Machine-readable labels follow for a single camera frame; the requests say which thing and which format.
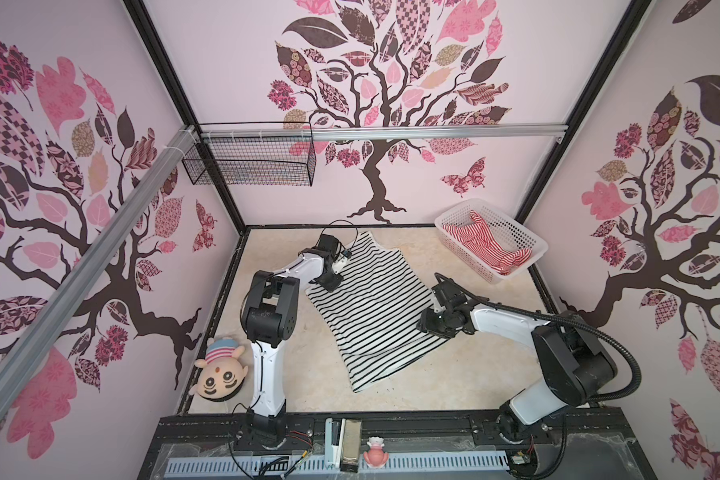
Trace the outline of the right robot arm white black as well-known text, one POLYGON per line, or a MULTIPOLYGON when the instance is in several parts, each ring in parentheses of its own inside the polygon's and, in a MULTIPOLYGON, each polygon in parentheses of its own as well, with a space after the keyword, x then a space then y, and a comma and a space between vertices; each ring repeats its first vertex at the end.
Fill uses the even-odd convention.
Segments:
POLYGON ((418 320, 419 331, 443 339, 487 333, 534 350, 542 378, 499 409, 497 430, 507 443, 521 443, 545 417, 588 402, 618 374, 598 335, 571 316, 494 303, 467 293, 448 278, 432 288, 432 295, 433 305, 418 320))

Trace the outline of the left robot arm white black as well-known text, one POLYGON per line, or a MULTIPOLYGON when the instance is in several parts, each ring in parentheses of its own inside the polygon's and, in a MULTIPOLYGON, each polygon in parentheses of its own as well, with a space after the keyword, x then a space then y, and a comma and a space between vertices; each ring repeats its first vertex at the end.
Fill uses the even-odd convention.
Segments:
POLYGON ((253 355, 253 394, 247 426, 264 444, 281 444, 287 434, 284 344, 295 331, 300 292, 311 285, 330 291, 342 281, 336 263, 345 260, 343 244, 322 233, 316 244, 273 272, 252 278, 240 312, 241 327, 253 355))

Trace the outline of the black white striped tank top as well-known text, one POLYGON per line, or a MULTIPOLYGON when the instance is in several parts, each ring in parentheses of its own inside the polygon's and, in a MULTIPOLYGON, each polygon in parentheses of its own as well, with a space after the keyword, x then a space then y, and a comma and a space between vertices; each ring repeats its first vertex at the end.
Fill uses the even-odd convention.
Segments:
POLYGON ((314 285, 307 298, 333 334, 353 392, 359 393, 446 343, 417 328, 433 294, 398 249, 369 232, 352 247, 339 287, 314 285))

